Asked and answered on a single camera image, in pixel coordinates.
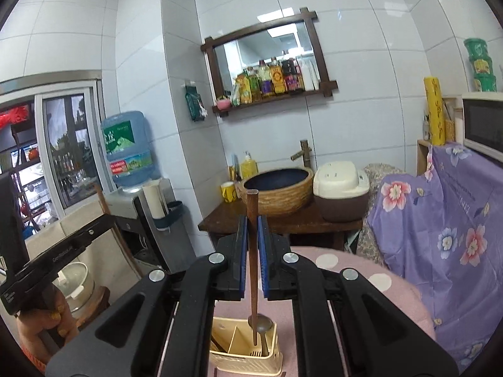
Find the left hand yellow nails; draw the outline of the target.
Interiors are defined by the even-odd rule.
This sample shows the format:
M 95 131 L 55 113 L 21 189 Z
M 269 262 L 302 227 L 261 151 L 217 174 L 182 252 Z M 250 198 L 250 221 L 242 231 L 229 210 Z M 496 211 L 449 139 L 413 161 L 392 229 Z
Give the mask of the left hand yellow nails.
M 51 291 L 52 309 L 33 309 L 22 311 L 16 325 L 19 333 L 19 346 L 34 367 L 45 375 L 46 366 L 52 358 L 49 348 L 43 343 L 40 334 L 46 330 L 57 331 L 67 344 L 79 333 L 65 296 L 58 288 Z

